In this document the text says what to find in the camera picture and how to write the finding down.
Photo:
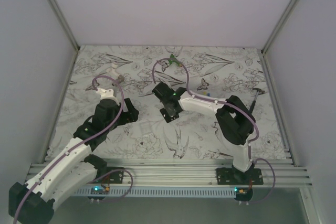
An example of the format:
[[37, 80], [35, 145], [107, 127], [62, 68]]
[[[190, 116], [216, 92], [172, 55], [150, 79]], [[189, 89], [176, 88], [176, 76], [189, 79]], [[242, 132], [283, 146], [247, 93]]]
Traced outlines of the black fuse box base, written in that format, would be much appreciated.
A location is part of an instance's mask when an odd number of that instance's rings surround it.
[[165, 108], [160, 109], [160, 113], [162, 114], [163, 118], [165, 119], [166, 123], [170, 123], [179, 118], [179, 114], [175, 114], [170, 116]]

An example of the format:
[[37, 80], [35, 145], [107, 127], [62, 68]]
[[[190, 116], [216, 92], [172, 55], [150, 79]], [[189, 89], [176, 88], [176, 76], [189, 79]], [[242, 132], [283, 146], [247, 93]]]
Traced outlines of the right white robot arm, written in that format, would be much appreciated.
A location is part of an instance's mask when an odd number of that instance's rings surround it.
[[234, 181], [242, 185], [251, 179], [248, 137], [257, 131], [256, 121], [240, 98], [233, 95], [229, 99], [213, 99], [186, 88], [173, 90], [163, 82], [157, 84], [152, 93], [163, 104], [160, 112], [167, 123], [186, 111], [216, 117], [222, 132], [220, 141], [233, 157]]

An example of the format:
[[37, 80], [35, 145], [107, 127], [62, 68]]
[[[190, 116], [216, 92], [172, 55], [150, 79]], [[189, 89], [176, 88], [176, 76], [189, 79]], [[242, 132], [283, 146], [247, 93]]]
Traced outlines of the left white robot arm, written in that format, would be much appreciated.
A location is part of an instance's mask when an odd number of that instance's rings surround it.
[[107, 194], [110, 183], [121, 183], [125, 169], [108, 167], [93, 151], [110, 131], [138, 116], [129, 98], [122, 103], [102, 99], [57, 157], [24, 184], [16, 182], [10, 188], [8, 213], [14, 223], [49, 223], [56, 209], [85, 184], [103, 183], [94, 191]]

